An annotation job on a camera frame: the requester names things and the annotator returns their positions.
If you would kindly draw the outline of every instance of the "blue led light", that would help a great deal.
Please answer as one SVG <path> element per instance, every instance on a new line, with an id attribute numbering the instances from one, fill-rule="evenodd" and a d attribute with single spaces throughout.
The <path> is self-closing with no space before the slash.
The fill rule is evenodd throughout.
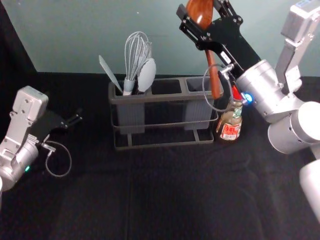
<path id="1" fill-rule="evenodd" d="M 249 93 L 245 93 L 244 97 L 248 101 L 249 104 L 252 103 L 252 101 L 254 100 L 253 97 Z"/>

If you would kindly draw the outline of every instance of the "black table surface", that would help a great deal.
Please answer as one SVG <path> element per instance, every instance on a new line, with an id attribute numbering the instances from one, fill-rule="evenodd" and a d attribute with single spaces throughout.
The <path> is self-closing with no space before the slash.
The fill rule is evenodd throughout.
<path id="1" fill-rule="evenodd" d="M 305 77 L 297 95 L 319 102 L 317 80 Z M 268 124 L 252 107 L 243 110 L 234 144 L 116 152 L 105 75 L 2 76 L 1 138 L 16 92 L 26 85 L 49 90 L 48 108 L 65 118 L 82 107 L 83 122 L 52 136 L 71 152 L 70 175 L 50 176 L 41 151 L 31 170 L 3 193 L 1 240 L 320 239 L 320 224 L 299 184 L 299 170 L 314 160 L 311 151 L 275 151 Z M 56 160 L 64 168 L 66 159 Z"/>

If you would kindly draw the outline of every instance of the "whisk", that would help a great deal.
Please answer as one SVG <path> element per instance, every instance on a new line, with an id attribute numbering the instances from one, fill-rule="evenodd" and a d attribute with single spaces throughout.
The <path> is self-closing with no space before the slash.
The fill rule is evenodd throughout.
<path id="1" fill-rule="evenodd" d="M 135 78 L 142 66 L 151 57 L 151 42 L 141 31 L 132 33 L 124 46 L 125 73 L 123 95 L 131 95 L 135 85 Z"/>

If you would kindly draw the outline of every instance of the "gray wall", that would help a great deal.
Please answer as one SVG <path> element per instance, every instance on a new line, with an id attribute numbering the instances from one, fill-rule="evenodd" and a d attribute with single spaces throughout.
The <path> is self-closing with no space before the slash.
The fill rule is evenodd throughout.
<path id="1" fill-rule="evenodd" d="M 207 67 L 204 52 L 179 30 L 176 10 L 187 0 L 2 2 L 39 72 L 102 73 L 100 54 L 115 73 L 124 73 L 124 44 L 134 31 L 144 31 L 152 40 L 158 74 L 202 74 Z M 242 35 L 273 66 L 284 43 L 282 26 L 296 2 L 231 0 L 244 19 Z M 319 43 L 317 34 L 300 65 L 304 76 L 320 77 Z"/>

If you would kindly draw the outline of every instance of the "utensil handle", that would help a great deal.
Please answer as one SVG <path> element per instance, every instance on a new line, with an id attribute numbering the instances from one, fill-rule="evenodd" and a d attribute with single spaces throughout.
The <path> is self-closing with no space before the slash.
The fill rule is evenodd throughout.
<path id="1" fill-rule="evenodd" d="M 215 57 L 212 51 L 205 50 L 206 59 L 208 61 L 208 66 L 216 64 Z M 213 99 L 220 98 L 220 79 L 218 76 L 217 67 L 213 66 L 209 70 L 210 82 L 211 82 L 211 94 Z"/>

